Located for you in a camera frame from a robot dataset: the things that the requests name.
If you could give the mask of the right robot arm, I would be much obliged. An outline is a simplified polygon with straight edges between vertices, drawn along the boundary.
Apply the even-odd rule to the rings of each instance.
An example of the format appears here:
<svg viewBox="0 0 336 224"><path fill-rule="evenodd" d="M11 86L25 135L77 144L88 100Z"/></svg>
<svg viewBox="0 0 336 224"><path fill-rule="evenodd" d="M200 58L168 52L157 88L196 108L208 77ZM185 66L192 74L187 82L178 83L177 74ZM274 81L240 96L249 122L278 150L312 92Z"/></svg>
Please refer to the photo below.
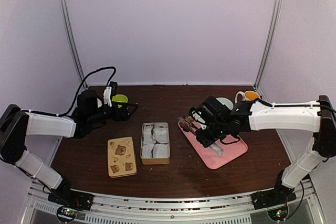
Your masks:
<svg viewBox="0 0 336 224"><path fill-rule="evenodd" d="M306 151L279 174L278 184L269 192L274 204L287 198L320 163L335 157L335 109L326 95L304 103L268 103L256 98L230 106L209 96L190 108L189 115L201 124L195 135L204 147L229 135L239 138L241 132L275 129L312 133Z"/></svg>

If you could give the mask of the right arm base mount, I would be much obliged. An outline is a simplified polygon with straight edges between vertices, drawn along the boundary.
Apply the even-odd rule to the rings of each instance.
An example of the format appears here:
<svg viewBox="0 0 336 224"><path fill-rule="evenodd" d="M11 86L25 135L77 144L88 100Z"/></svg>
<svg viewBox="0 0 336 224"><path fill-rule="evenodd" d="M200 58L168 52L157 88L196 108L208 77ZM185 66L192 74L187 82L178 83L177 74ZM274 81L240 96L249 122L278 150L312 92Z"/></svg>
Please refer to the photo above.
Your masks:
<svg viewBox="0 0 336 224"><path fill-rule="evenodd" d="M251 194L251 200L255 210L284 205L297 199L293 188L277 184L273 189L257 191Z"/></svg>

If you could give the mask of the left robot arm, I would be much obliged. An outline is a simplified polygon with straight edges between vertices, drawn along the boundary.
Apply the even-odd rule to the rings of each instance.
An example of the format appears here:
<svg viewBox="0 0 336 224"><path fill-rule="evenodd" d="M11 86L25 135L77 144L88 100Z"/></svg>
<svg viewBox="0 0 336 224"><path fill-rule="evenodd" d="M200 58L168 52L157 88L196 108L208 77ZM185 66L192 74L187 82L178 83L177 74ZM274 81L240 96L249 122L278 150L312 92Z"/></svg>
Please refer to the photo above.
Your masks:
<svg viewBox="0 0 336 224"><path fill-rule="evenodd" d="M84 138L99 124L108 120L127 121L138 109L138 104L114 101L111 88L107 87L100 97L94 90L81 92L75 99L75 109L61 114L23 110L15 104L7 107L1 116L1 159L16 166L55 189L55 196L64 205L71 205L75 192L63 185L65 179L54 169L30 152L26 137L32 135Z"/></svg>

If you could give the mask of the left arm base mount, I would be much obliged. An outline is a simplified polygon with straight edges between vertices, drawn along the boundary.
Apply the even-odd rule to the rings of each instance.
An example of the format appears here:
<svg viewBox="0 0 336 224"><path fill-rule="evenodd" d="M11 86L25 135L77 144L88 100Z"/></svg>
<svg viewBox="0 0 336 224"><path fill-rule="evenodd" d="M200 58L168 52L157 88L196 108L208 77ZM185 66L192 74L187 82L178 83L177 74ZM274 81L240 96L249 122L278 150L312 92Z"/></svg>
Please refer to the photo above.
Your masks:
<svg viewBox="0 0 336 224"><path fill-rule="evenodd" d="M60 185L50 190L48 201L78 210L91 210L93 194L73 190L70 180L63 176L61 178Z"/></svg>

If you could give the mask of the clear plastic tongs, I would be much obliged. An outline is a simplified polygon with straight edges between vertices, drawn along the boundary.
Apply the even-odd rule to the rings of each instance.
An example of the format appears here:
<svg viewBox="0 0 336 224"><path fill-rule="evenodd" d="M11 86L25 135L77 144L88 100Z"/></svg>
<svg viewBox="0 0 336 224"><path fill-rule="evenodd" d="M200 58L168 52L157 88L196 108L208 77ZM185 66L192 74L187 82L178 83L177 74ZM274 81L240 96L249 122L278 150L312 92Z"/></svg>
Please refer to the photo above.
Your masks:
<svg viewBox="0 0 336 224"><path fill-rule="evenodd" d="M204 132L202 128L197 127L193 121L191 120L190 117L188 116L183 116L179 117L179 126L182 127L182 129L186 132L191 132L192 134L195 135L196 140L201 143L201 145L204 148L210 148L213 152L216 153L217 156L222 156L224 153L224 149L217 145L214 142L211 142L210 140L207 140L204 136Z"/></svg>

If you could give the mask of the bear print tin lid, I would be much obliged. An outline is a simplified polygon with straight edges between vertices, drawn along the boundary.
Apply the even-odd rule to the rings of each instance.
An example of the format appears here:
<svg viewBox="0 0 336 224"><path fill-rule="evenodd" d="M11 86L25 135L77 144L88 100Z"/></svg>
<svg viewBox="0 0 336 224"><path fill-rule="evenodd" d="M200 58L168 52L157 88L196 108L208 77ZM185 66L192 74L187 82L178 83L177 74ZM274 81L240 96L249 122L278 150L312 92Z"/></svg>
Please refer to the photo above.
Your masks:
<svg viewBox="0 0 336 224"><path fill-rule="evenodd" d="M132 176L138 172L132 137L108 140L107 151L109 177Z"/></svg>

